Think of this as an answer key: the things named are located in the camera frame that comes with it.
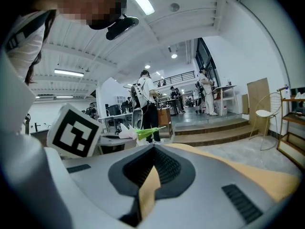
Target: black pants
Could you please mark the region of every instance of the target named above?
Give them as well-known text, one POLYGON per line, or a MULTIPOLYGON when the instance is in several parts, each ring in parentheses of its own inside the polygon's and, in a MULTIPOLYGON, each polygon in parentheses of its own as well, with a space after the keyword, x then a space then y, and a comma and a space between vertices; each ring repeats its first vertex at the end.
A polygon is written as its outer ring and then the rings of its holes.
MULTIPOLYGON (((143 110, 143 127, 144 129, 150 129, 154 127, 159 127, 159 122, 158 122, 158 110, 156 105, 151 104, 151 105, 146 105, 145 107, 142 108, 143 110)), ((156 142, 160 142, 160 136, 159 132, 154 132, 153 133, 153 138, 156 142)), ((152 135, 148 136, 146 138, 146 141, 151 143, 152 140, 152 135)))
POLYGON ((181 105, 182 110, 184 110, 182 98, 179 98, 179 102, 180 102, 180 105, 181 105))

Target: step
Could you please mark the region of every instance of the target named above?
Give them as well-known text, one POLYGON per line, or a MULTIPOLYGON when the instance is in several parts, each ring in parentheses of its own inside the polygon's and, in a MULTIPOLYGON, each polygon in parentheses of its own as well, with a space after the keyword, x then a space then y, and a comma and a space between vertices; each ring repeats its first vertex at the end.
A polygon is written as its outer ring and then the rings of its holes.
POLYGON ((219 121, 211 124, 202 124, 202 125, 191 125, 191 126, 180 126, 175 128, 176 135, 193 135, 193 134, 204 134, 211 132, 219 132, 230 129, 235 129, 249 125, 249 121, 236 118, 230 120, 219 121))
MULTIPOLYGON (((173 142, 187 144, 193 147, 216 145, 248 138, 250 136, 251 131, 252 127, 250 125, 247 125, 220 132, 194 135, 177 135, 175 136, 173 142)), ((252 133, 252 135, 256 134, 258 134, 258 129, 254 129, 252 133)))

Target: bottle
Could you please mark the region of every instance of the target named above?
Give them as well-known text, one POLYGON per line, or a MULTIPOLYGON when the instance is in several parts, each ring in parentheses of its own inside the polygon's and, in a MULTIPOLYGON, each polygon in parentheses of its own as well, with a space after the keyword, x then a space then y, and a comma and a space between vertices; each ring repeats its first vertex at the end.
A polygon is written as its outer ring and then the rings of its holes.
POLYGON ((285 89, 285 99, 290 99, 290 89, 288 87, 288 85, 286 85, 286 89, 285 89))

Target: white shirt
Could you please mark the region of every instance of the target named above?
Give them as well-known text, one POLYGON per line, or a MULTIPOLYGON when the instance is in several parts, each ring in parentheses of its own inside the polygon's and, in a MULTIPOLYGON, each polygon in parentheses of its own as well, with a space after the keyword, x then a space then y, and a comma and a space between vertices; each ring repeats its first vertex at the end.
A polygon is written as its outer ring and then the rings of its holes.
POLYGON ((155 100, 154 100, 153 96, 151 96, 150 93, 149 93, 149 91, 155 90, 152 79, 149 78, 149 77, 141 77, 138 80, 138 83, 141 84, 141 87, 144 84, 143 93, 144 93, 145 97, 147 97, 149 99, 149 101, 155 103, 155 100))
MULTIPOLYGON (((40 15, 42 12, 32 13, 23 17, 19 17, 16 20, 15 26, 12 32, 15 33, 22 28, 22 25, 26 23, 26 20, 32 20, 33 17, 40 15)), ((19 78, 24 82, 28 73, 30 65, 37 57, 42 47, 43 35, 45 26, 42 25, 33 32, 29 37, 22 41, 17 48, 14 48, 7 52, 11 64, 14 66, 19 78)))
POLYGON ((212 91, 211 85, 203 84, 203 83, 202 83, 202 80, 206 80, 207 82, 209 81, 209 79, 208 79, 204 74, 200 73, 200 74, 199 74, 199 82, 200 82, 200 84, 203 86, 205 92, 206 92, 207 94, 210 94, 211 91, 212 91))

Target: black headset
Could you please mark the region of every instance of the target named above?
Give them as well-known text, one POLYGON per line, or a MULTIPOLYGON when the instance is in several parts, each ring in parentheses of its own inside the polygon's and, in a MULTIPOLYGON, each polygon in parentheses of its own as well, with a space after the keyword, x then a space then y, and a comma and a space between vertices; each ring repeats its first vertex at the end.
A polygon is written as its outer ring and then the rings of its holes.
POLYGON ((89 27, 94 30, 102 30, 108 28, 106 38, 113 40, 123 35, 130 28, 139 24, 136 17, 127 17, 125 11, 127 8, 127 0, 117 0, 115 9, 110 11, 110 14, 105 15, 103 20, 87 21, 89 27))

